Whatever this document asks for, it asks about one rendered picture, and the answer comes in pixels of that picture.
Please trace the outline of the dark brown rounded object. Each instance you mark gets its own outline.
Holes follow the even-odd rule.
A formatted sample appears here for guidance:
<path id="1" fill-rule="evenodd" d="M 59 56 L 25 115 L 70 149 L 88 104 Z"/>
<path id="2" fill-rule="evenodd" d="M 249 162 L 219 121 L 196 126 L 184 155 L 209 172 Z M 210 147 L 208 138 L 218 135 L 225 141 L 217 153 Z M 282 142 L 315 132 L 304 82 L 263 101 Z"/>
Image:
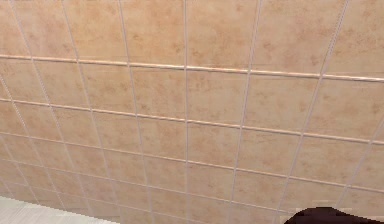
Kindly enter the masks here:
<path id="1" fill-rule="evenodd" d="M 351 215 L 332 207 L 315 207 L 295 213 L 284 224 L 384 224 L 384 222 Z"/>

